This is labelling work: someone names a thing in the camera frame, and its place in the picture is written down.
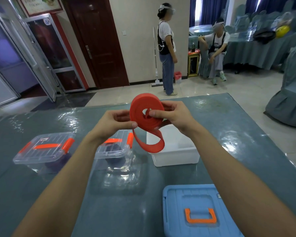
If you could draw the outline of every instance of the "gray pants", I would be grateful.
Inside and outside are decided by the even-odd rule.
[[[209,58],[214,54],[214,52],[209,53]],[[222,62],[224,61],[225,53],[220,53],[218,56],[215,57],[210,73],[209,73],[209,78],[214,78],[216,76],[217,71],[222,71]]]

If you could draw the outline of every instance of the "framed picture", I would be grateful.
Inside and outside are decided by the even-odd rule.
[[[18,0],[28,17],[63,11],[60,0]]]

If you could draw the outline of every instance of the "blue storage box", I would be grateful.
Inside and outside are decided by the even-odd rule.
[[[163,226],[167,237],[243,236],[213,184],[166,186]]]

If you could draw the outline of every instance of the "white pillar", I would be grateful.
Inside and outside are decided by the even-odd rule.
[[[247,0],[229,0],[226,25],[232,26],[236,18],[237,7],[241,4],[246,4]]]

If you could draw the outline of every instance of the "beige shoe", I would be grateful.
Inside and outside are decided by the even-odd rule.
[[[176,95],[177,93],[173,91],[170,95],[167,95],[167,96],[176,96]]]

